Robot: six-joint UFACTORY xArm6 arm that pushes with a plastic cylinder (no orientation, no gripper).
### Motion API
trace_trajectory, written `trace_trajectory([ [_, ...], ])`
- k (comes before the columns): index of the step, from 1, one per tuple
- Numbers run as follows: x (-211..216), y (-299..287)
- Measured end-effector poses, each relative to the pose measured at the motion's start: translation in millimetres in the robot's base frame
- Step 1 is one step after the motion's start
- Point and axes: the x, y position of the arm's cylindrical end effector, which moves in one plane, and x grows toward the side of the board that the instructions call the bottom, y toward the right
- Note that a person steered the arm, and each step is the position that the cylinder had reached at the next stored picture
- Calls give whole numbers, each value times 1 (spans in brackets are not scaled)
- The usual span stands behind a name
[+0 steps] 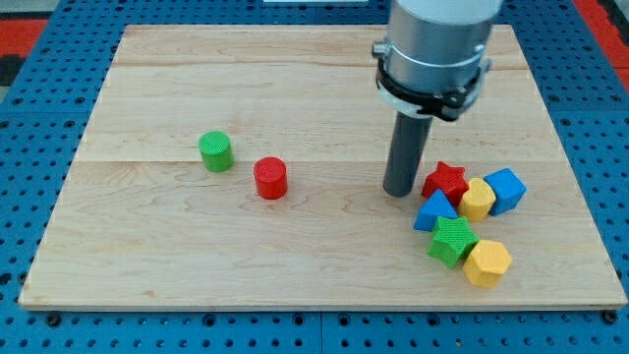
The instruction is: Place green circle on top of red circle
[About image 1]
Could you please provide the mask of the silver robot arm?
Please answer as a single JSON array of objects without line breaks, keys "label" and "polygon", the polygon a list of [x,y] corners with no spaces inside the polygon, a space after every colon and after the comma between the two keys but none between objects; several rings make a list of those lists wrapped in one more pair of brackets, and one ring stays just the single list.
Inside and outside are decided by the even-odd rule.
[{"label": "silver robot arm", "polygon": [[372,45],[380,96],[398,112],[455,121],[480,96],[501,0],[393,0]]}]

